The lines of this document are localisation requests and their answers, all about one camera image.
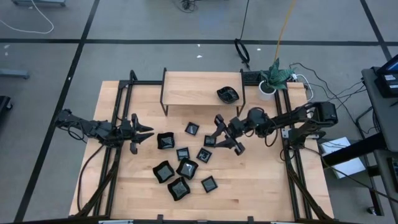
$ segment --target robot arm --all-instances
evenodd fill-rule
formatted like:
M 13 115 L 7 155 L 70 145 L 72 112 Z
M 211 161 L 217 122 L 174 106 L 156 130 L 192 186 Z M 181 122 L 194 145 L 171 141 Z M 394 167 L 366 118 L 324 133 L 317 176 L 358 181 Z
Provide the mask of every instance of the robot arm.
M 308 113 L 313 113 L 312 117 L 308 117 Z M 288 136 L 289 143 L 292 146 L 303 146 L 305 138 L 310 134 L 325 133 L 319 132 L 321 128 L 327 128 L 338 122 L 336 108 L 330 102 L 307 103 L 300 106 L 289 113 L 268 117 L 262 108 L 252 108 L 248 112 L 247 118 L 242 121 L 235 117 L 229 121 L 228 126 L 225 125 L 223 117 L 218 114 L 215 118 L 217 130 L 211 137 L 217 137 L 221 133 L 225 133 L 225 140 L 216 144 L 216 147 L 235 148 L 235 153 L 240 156 L 245 148 L 237 142 L 236 138 L 243 134 L 254 131 L 259 138 L 265 138 L 272 134 L 276 129 L 285 126 L 304 123 L 297 129 L 290 129 L 284 135 Z
M 137 132 L 152 131 L 153 129 L 141 125 L 136 114 L 131 115 L 131 124 L 127 119 L 123 119 L 120 126 L 112 127 L 108 121 L 87 121 L 74 116 L 70 110 L 66 109 L 58 114 L 55 125 L 62 130 L 78 129 L 88 138 L 95 138 L 99 143 L 108 147 L 119 147 L 123 141 L 131 140 L 130 151 L 133 154 L 137 154 L 136 143 L 140 144 L 154 134 L 137 134 Z

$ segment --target wooden platform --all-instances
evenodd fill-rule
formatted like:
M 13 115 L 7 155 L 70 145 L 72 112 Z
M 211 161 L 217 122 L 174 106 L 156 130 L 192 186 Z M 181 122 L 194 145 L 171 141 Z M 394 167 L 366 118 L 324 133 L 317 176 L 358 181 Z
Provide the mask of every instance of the wooden platform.
M 94 119 L 111 119 L 117 86 L 118 82 L 103 82 Z M 288 86 L 292 108 L 304 104 L 306 98 L 303 85 L 288 83 Z M 259 100 L 256 86 L 246 86 L 245 91 L 246 107 L 241 118 L 246 117 L 247 111 L 255 106 L 264 108 L 270 117 L 277 115 L 275 102 Z M 205 134 L 211 134 L 216 129 L 213 122 L 215 115 L 220 113 L 226 121 L 229 121 L 236 116 L 235 111 L 222 106 L 173 106 L 170 107 L 169 116 L 166 117 L 159 104 L 159 97 L 160 85 L 133 86 L 129 114 L 137 113 L 141 124 L 155 129 L 155 136 L 137 145 L 138 155 L 130 153 L 128 142 L 124 144 L 111 218 L 156 219 L 158 214 L 163 214 L 166 220 L 245 221 L 248 216 L 253 216 L 255 221 L 294 220 L 285 164 L 279 159 L 279 152 L 282 149 L 280 137 L 272 147 L 268 148 L 264 144 L 264 139 L 243 136 L 239 140 L 246 147 L 246 151 L 241 156 L 237 156 L 233 150 L 206 147 L 213 152 L 213 155 L 205 164 L 197 160 L 196 155 L 203 147 Z M 196 136 L 184 132 L 190 121 L 200 125 Z M 156 134 L 167 131 L 175 133 L 176 147 L 158 150 Z M 96 140 L 90 139 L 82 163 L 99 146 Z M 317 149 L 313 140 L 307 140 L 306 146 Z M 199 164 L 199 168 L 193 180 L 188 180 L 191 194 L 174 202 L 167 190 L 167 184 L 178 175 L 164 184 L 159 184 L 152 168 L 164 160 L 169 160 L 171 166 L 176 169 L 178 160 L 175 150 L 182 147 L 189 147 L 191 159 Z M 82 204 L 87 202 L 98 186 L 103 155 L 104 150 L 86 168 L 81 188 Z M 301 155 L 307 189 L 321 208 L 332 217 L 333 212 L 320 158 L 309 151 L 302 151 Z M 217 181 L 218 189 L 206 194 L 200 181 L 210 175 Z M 300 214 L 304 217 L 298 189 L 297 194 Z M 101 213 L 104 213 L 107 195 L 106 190 Z M 75 193 L 70 214 L 76 212 Z
M 224 86 L 236 90 L 239 99 L 223 103 L 216 91 Z M 240 72 L 169 72 L 165 74 L 164 105 L 242 106 L 243 89 Z

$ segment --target gray floor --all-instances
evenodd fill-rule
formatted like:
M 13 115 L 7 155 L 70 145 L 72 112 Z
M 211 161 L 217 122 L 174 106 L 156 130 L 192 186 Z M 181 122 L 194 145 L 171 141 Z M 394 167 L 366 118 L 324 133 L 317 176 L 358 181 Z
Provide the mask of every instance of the gray floor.
M 251 0 L 243 39 L 276 40 L 290 1 Z M 398 41 L 393 23 L 396 0 L 367 0 L 386 41 Z M 0 38 L 78 39 L 93 0 L 69 0 L 67 7 L 41 6 L 54 23 L 49 35 L 23 34 L 0 24 Z M 172 1 L 101 0 L 89 39 L 234 39 L 240 36 L 245 1 L 203 0 L 192 14 L 178 11 Z M 34 9 L 0 1 L 0 18 L 21 29 L 46 30 L 49 25 Z M 377 41 L 359 0 L 300 0 L 286 27 L 284 40 Z M 13 98 L 0 132 L 0 222 L 13 221 L 26 184 L 40 151 L 77 44 L 0 44 L 0 67 L 30 71 L 31 79 L 0 78 L 0 95 Z M 275 45 L 247 45 L 252 70 L 267 69 Z M 392 55 L 398 47 L 389 47 Z M 317 71 L 329 87 L 339 92 L 361 78 L 361 70 L 386 62 L 380 47 L 282 45 L 282 68 L 300 62 Z M 134 69 L 140 80 L 160 80 L 162 69 L 190 71 L 238 71 L 243 68 L 234 45 L 201 44 L 86 44 L 77 65 L 64 108 L 76 115 L 93 117 L 101 82 L 128 77 Z M 303 68 L 310 83 L 321 85 Z M 313 87 L 314 100 L 327 100 L 322 89 Z M 357 117 L 370 102 L 366 92 L 346 103 Z M 359 139 L 347 112 L 338 110 L 339 123 L 327 130 L 327 138 Z M 373 124 L 362 120 L 363 129 Z M 85 145 L 56 130 L 25 220 L 62 218 L 68 215 Z M 349 180 L 336 180 L 325 171 L 335 217 L 347 222 L 393 223 L 387 200 L 385 217 L 366 213 L 371 206 L 367 189 Z M 366 180 L 365 175 L 356 175 Z M 380 179 L 376 180 L 382 190 Z

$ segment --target yellow cable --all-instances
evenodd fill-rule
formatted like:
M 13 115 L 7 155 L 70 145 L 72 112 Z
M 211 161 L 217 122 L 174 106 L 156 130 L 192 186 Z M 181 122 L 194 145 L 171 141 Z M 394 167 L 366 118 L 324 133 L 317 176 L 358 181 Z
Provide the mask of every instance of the yellow cable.
M 276 52 L 275 52 L 274 61 L 276 61 L 276 59 L 278 58 L 279 43 L 280 43 L 280 40 L 281 40 L 282 35 L 284 33 L 287 21 L 289 20 L 290 14 L 292 13 L 292 10 L 293 10 L 295 4 L 296 4 L 296 0 L 292 0 L 292 3 L 290 4 L 290 7 L 289 7 L 289 11 L 287 12 L 287 15 L 286 15 L 286 18 L 285 18 L 284 26 L 282 27 L 282 30 L 280 30 L 280 34 L 279 34 L 279 38 L 278 38 L 278 44 L 276 45 Z

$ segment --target potted plant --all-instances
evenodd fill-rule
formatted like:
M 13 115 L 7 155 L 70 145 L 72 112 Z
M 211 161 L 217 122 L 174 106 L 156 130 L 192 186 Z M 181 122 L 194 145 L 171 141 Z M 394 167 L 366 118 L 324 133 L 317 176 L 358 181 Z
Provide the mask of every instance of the potted plant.
M 279 70 L 279 58 L 269 67 L 269 71 L 260 71 L 259 96 L 262 100 L 270 100 L 276 90 L 287 89 L 285 83 L 294 73 L 293 69 Z

